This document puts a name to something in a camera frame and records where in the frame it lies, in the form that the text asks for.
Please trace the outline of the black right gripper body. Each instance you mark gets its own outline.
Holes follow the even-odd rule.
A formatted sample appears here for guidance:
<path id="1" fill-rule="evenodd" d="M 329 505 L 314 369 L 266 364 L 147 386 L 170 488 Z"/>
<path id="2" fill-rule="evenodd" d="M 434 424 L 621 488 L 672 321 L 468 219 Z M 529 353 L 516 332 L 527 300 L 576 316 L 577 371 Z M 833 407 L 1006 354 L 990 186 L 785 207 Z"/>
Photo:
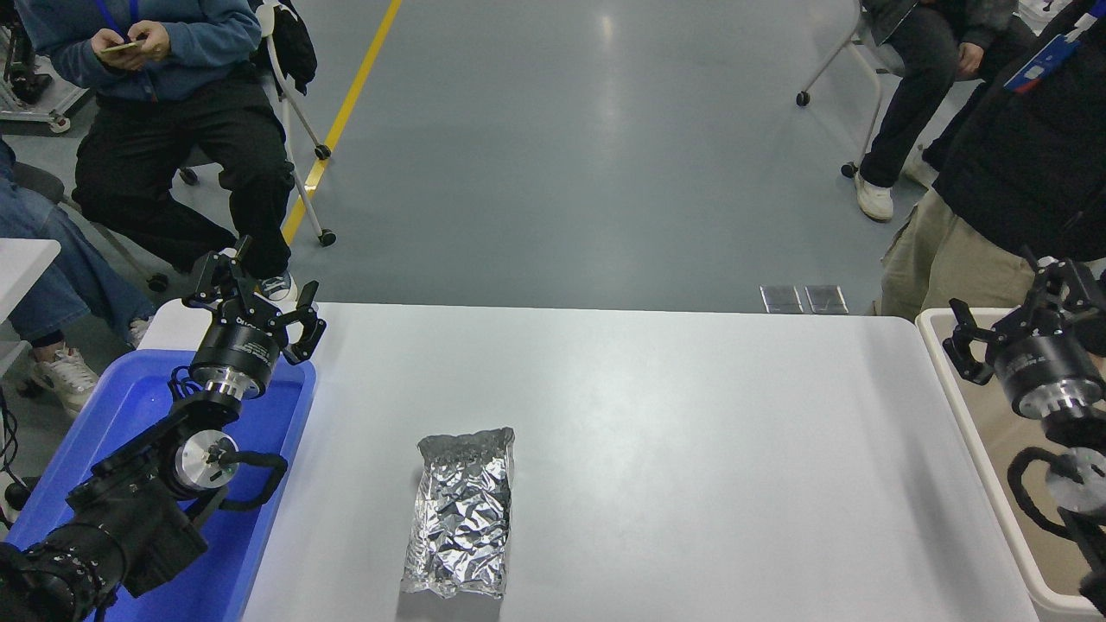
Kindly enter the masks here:
<path id="1" fill-rule="evenodd" d="M 1081 387 L 1091 404 L 1103 397 L 1102 375 L 1073 334 L 1030 335 L 993 344 L 991 366 L 1012 405 L 1020 405 L 1039 387 L 1064 381 Z"/>

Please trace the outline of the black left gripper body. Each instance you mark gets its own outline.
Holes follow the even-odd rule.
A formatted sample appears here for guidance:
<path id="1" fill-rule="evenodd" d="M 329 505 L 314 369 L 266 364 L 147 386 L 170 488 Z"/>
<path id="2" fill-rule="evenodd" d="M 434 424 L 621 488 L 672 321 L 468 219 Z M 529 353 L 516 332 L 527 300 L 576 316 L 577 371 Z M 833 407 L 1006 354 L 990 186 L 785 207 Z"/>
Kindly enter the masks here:
<path id="1" fill-rule="evenodd" d="M 281 348 L 276 338 L 236 319 L 216 322 L 206 331 L 191 361 L 191 379 L 199 384 L 228 381 L 238 387 L 267 387 Z"/>

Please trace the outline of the person's left hand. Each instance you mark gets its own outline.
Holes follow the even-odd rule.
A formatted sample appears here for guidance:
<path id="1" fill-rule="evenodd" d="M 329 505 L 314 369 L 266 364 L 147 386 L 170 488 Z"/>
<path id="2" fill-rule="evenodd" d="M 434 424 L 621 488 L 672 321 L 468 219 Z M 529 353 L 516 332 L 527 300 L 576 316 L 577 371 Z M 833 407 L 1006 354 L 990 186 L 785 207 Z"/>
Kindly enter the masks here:
<path id="1" fill-rule="evenodd" d="M 171 52 L 171 39 L 166 24 L 152 20 L 142 20 L 131 24 L 127 32 L 131 42 L 136 46 L 131 48 L 131 56 L 140 60 L 154 60 L 161 62 Z"/>

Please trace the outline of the person's right hand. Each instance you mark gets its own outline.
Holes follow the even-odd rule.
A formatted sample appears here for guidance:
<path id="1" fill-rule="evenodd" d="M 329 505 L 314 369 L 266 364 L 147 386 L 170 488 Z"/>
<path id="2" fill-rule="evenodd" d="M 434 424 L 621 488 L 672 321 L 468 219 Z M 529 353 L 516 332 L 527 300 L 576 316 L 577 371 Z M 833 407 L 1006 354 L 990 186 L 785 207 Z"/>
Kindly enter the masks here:
<path id="1" fill-rule="evenodd" d="M 119 35 L 115 30 L 100 29 L 91 37 L 90 44 L 103 66 L 123 72 L 133 72 L 145 66 L 146 60 L 131 56 L 131 48 L 136 46 L 136 43 Z"/>

